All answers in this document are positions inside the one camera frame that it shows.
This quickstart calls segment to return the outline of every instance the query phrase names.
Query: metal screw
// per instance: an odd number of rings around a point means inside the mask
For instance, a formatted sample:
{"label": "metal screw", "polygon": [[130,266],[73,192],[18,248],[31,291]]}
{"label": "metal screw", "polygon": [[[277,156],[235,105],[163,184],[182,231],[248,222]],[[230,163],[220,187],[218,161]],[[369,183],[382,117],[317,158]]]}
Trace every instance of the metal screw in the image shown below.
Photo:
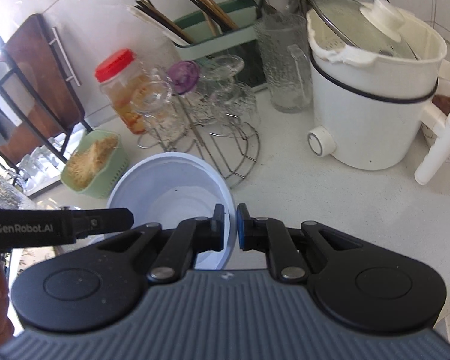
{"label": "metal screw", "polygon": [[297,266],[288,266],[282,269],[282,278],[284,279],[300,279],[305,276],[305,271]]}
{"label": "metal screw", "polygon": [[159,266],[150,272],[150,276],[157,280],[165,280],[171,278],[175,274],[173,268],[169,266]]}

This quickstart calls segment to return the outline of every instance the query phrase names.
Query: rice cooker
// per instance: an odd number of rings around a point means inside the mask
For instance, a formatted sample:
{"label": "rice cooker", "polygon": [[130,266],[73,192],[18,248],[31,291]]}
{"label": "rice cooker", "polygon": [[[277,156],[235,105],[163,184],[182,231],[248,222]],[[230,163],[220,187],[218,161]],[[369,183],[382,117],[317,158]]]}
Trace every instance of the rice cooker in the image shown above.
{"label": "rice cooker", "polygon": [[358,169],[385,169],[403,159],[424,123],[438,136],[415,172],[425,185],[450,154],[450,114],[431,102],[445,41],[385,0],[310,2],[311,149]]}

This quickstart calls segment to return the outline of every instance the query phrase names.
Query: cutting board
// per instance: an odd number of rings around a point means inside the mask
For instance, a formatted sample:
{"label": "cutting board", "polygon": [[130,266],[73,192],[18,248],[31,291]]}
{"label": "cutting board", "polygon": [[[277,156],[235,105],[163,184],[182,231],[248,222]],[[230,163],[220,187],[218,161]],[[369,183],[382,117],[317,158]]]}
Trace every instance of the cutting board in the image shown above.
{"label": "cutting board", "polygon": [[[62,125],[72,128],[83,120],[84,110],[71,84],[65,81],[66,74],[49,42],[44,18],[36,14],[25,20],[4,48],[15,63],[22,67],[27,80],[32,83]],[[28,117],[47,139],[62,132],[37,102],[31,108]],[[0,150],[17,164],[26,154],[42,145],[41,140],[25,123],[22,123],[15,128],[8,143],[0,146]]]}

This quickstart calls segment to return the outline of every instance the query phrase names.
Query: lid knob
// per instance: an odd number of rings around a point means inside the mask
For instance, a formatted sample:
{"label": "lid knob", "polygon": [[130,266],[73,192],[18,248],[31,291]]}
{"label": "lid knob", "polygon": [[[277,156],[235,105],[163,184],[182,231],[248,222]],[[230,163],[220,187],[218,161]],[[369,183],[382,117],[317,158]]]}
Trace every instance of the lid knob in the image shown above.
{"label": "lid knob", "polygon": [[405,18],[392,4],[385,0],[374,0],[372,9],[361,7],[360,12],[387,37],[401,42],[402,36],[397,30],[405,24]]}

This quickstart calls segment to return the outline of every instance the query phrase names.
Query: textured glass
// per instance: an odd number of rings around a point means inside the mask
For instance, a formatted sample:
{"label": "textured glass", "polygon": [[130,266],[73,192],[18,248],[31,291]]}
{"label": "textured glass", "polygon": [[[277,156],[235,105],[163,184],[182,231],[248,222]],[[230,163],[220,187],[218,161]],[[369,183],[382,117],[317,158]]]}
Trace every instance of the textured glass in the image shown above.
{"label": "textured glass", "polygon": [[35,203],[0,176],[0,208],[5,210],[34,210]]}
{"label": "textured glass", "polygon": [[258,114],[257,98],[248,85],[237,84],[233,92],[215,91],[211,95],[215,105],[215,117],[221,123],[236,123],[229,116],[236,116],[242,122],[250,123]]}
{"label": "textured glass", "polygon": [[173,145],[188,128],[179,100],[172,95],[172,88],[165,81],[142,85],[133,94],[132,104],[135,112],[143,116],[150,135],[165,147]]}
{"label": "textured glass", "polygon": [[242,58],[236,55],[220,55],[208,59],[200,67],[200,80],[195,93],[187,95],[190,114],[202,125],[215,123],[214,103],[211,95],[215,91],[231,92],[235,88],[235,76],[245,67]]}
{"label": "textured glass", "polygon": [[292,14],[268,15],[255,24],[255,32],[271,103],[281,112],[302,111],[312,100],[310,64],[305,56],[296,61],[288,47],[296,44],[308,53],[306,20]]}

